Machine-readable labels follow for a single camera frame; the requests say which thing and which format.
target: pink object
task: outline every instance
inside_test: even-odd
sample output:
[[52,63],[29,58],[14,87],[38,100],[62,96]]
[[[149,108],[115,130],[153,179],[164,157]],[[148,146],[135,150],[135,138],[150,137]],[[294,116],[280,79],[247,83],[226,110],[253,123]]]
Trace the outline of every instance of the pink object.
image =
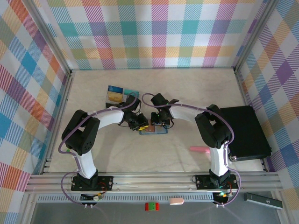
[[190,146],[190,151],[199,153],[211,153],[210,148],[207,146]]

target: plaid wall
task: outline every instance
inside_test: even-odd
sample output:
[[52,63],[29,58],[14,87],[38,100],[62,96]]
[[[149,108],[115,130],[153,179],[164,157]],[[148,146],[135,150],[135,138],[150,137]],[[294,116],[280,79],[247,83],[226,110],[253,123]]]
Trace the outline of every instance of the plaid wall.
[[15,223],[66,75],[21,0],[0,0],[0,224]]
[[299,222],[299,0],[281,0],[239,73]]
[[35,2],[72,68],[126,69],[231,67],[266,1]]

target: black bracket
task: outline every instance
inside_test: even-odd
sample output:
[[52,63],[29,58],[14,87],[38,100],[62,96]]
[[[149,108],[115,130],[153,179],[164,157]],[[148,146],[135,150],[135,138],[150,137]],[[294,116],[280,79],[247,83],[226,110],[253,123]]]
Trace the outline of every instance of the black bracket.
[[225,183],[220,187],[214,185],[211,181],[210,175],[195,175],[195,183],[197,190],[206,190],[206,189],[221,189],[221,190],[230,190],[230,185],[228,182],[231,183],[232,189],[238,189],[237,178],[235,175],[230,175]]
[[77,175],[72,179],[71,191],[110,191],[113,186],[113,176],[96,176],[86,182],[82,176]]

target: table surface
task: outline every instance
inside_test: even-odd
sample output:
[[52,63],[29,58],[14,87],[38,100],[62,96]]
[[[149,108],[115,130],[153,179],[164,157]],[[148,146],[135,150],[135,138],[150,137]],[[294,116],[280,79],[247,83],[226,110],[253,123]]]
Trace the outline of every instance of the table surface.
[[[72,156],[60,154],[61,134],[81,109],[93,112],[104,109],[107,86],[115,85],[150,92],[184,104],[221,107],[244,105],[232,69],[147,69],[77,71],[60,126],[58,140],[50,164],[50,172],[76,170]],[[142,105],[147,118],[154,108]],[[209,154],[191,152],[190,146],[206,146],[195,123],[175,119],[168,134],[140,135],[116,124],[98,131],[92,154],[99,172],[208,171]],[[262,171],[260,160],[230,162],[240,171]]]

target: purple cable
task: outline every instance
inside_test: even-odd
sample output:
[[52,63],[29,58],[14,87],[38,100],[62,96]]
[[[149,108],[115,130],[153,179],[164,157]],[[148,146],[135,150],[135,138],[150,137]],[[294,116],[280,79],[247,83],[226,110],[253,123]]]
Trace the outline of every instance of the purple cable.
[[134,101],[131,103],[131,104],[129,104],[129,105],[127,105],[127,106],[124,106],[124,107],[121,107],[121,108],[107,108],[107,109],[104,109],[104,110],[99,110],[99,111],[97,111],[97,112],[95,112],[95,113],[92,113],[92,114],[90,114],[90,115],[88,115],[85,119],[83,119],[63,140],[62,140],[62,142],[60,143],[60,145],[59,145],[59,147],[58,147],[58,151],[61,153],[61,154],[70,154],[70,155],[72,155],[72,156],[74,156],[74,158],[75,158],[75,161],[76,161],[76,164],[77,164],[77,166],[78,166],[78,170],[77,171],[73,171],[73,172],[69,172],[69,173],[66,173],[64,176],[63,176],[63,178],[61,179],[61,182],[60,182],[60,187],[61,187],[61,190],[62,190],[62,192],[63,192],[63,194],[71,201],[71,202],[73,202],[73,203],[75,203],[75,204],[78,204],[78,205],[82,205],[81,203],[79,203],[79,202],[76,202],[76,201],[74,201],[73,199],[71,199],[71,197],[69,197],[68,195],[67,195],[67,193],[65,192],[65,190],[64,190],[64,188],[63,188],[63,181],[64,181],[64,179],[65,179],[65,177],[67,176],[67,175],[69,175],[69,174],[77,174],[77,173],[79,173],[80,171],[81,171],[81,166],[80,166],[80,163],[79,163],[79,160],[78,160],[78,158],[76,157],[76,154],[74,154],[74,153],[72,153],[72,152],[65,152],[65,151],[62,151],[61,150],[61,148],[62,148],[62,146],[63,146],[63,144],[69,139],[69,137],[71,137],[71,135],[72,134],[74,134],[74,132],[76,131],[76,130],[78,130],[80,127],[81,127],[81,125],[82,124],[84,124],[84,122],[86,122],[90,117],[92,117],[92,116],[94,116],[94,115],[97,115],[97,114],[99,114],[99,113],[103,113],[103,112],[106,112],[106,111],[120,111],[120,110],[123,110],[123,109],[126,109],[126,108],[128,108],[128,107],[130,107],[130,106],[132,106],[135,102],[136,102],[136,100],[137,100],[137,94],[135,93],[135,92],[132,92],[132,93],[130,93],[128,96],[130,96],[131,94],[134,94],[135,95],[135,99],[134,99]]
[[233,142],[233,140],[234,140],[234,138],[235,138],[234,131],[233,131],[232,127],[229,125],[229,123],[228,123],[223,117],[221,117],[219,114],[216,114],[215,112],[213,112],[213,111],[211,111],[211,110],[208,110],[208,109],[205,109],[205,108],[198,108],[198,107],[195,107],[195,106],[190,106],[190,105],[186,105],[186,104],[177,104],[177,103],[175,103],[175,104],[165,104],[165,105],[160,105],[160,106],[150,105],[150,104],[148,104],[148,103],[146,103],[146,102],[144,101],[144,96],[146,96],[146,95],[155,96],[155,95],[152,94],[152,93],[145,93],[145,94],[142,95],[142,102],[143,102],[146,106],[150,106],[150,107],[154,107],[154,108],[160,108],[160,107],[166,107],[166,106],[182,106],[182,107],[191,108],[191,109],[194,109],[194,110],[197,110],[197,111],[205,111],[205,112],[208,112],[208,113],[210,113],[210,114],[216,116],[217,118],[219,118],[219,119],[220,119],[220,120],[221,120],[221,121],[228,127],[229,131],[230,131],[231,134],[232,134],[232,138],[230,139],[230,141],[229,141],[228,143],[224,144],[224,149],[225,149],[225,150],[224,150],[224,164],[225,164],[225,166],[226,166],[230,171],[233,171],[233,172],[237,173],[237,175],[238,175],[238,177],[239,177],[239,188],[238,188],[238,190],[237,190],[235,196],[234,196],[230,201],[226,202],[225,204],[220,204],[220,203],[218,203],[218,204],[220,204],[220,205],[226,205],[226,204],[229,204],[229,203],[231,203],[232,201],[234,201],[235,198],[238,196],[239,191],[240,191],[240,188],[241,188],[241,177],[240,177],[240,174],[238,173],[238,171],[236,171],[235,169],[231,169],[231,168],[228,166],[228,164],[227,164],[227,160],[226,160],[226,150],[227,150],[227,147],[228,147],[228,145],[229,145],[230,143]]

